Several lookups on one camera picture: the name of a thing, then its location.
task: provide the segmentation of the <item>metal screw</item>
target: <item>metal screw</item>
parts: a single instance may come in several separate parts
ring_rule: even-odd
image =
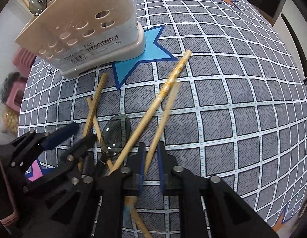
[[[175,166],[174,171],[177,172],[177,173],[181,173],[183,171],[183,167],[182,166]]]
[[[80,180],[77,179],[76,177],[73,177],[73,178],[71,179],[71,182],[72,182],[72,184],[74,184],[74,185],[78,184],[79,181],[80,181]]]
[[[67,160],[69,160],[70,162],[72,162],[74,160],[74,156],[72,155],[67,155]]]
[[[84,183],[91,183],[93,182],[93,178],[91,176],[85,176],[83,179]]]
[[[127,166],[124,166],[124,167],[121,168],[121,172],[122,172],[123,174],[127,174],[127,173],[130,172],[130,168],[127,167]]]
[[[219,178],[218,176],[211,176],[210,180],[213,183],[219,183],[221,181],[221,178]]]

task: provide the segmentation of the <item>pink plastic stool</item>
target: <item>pink plastic stool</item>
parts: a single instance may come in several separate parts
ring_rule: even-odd
[[[25,77],[28,77],[35,59],[36,56],[34,54],[21,47],[14,55],[13,64]]]
[[[15,81],[6,100],[6,105],[18,113],[20,112],[21,101],[26,89],[26,83],[27,79],[23,77],[20,77],[17,81]]]

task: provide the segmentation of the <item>barcode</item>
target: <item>barcode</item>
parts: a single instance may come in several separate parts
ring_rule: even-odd
[[[73,57],[72,59],[70,59],[70,62],[72,62],[73,64],[77,63],[77,62],[81,62],[83,60],[87,59],[85,54],[80,54],[77,55],[75,57]]]

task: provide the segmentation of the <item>checkered tablecloth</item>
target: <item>checkered tablecloth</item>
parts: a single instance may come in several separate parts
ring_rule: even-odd
[[[296,214],[307,183],[307,95],[293,57],[272,26],[246,0],[234,5],[134,1],[145,29],[165,25],[158,40],[162,47],[175,57],[186,49],[193,52],[161,138],[168,152],[196,175],[222,177],[270,226],[281,212],[285,220]],[[86,97],[94,94],[102,73],[108,79],[96,113],[101,129],[118,113],[127,114],[135,128],[174,65],[142,63],[117,90],[111,64],[67,80],[37,61],[21,106],[19,135],[30,128],[52,132],[71,121],[80,123],[80,133],[40,155],[43,168],[56,167],[60,154],[82,135]],[[164,105],[140,138],[147,150]],[[91,149],[84,174],[92,172],[100,151],[99,144]],[[136,208],[153,237],[180,237],[178,199],[161,195],[156,157],[144,185]],[[129,219],[123,237],[143,236]]]

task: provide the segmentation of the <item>white container base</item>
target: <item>white container base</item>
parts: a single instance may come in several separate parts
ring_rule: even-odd
[[[139,22],[137,22],[137,25],[139,29],[139,35],[135,42],[122,48],[118,48],[108,54],[102,55],[99,58],[95,58],[91,61],[78,65],[77,67],[64,71],[60,70],[60,73],[70,80],[78,77],[81,73],[88,71],[97,65],[102,65],[113,61],[126,61],[141,55],[146,47],[145,33]]]

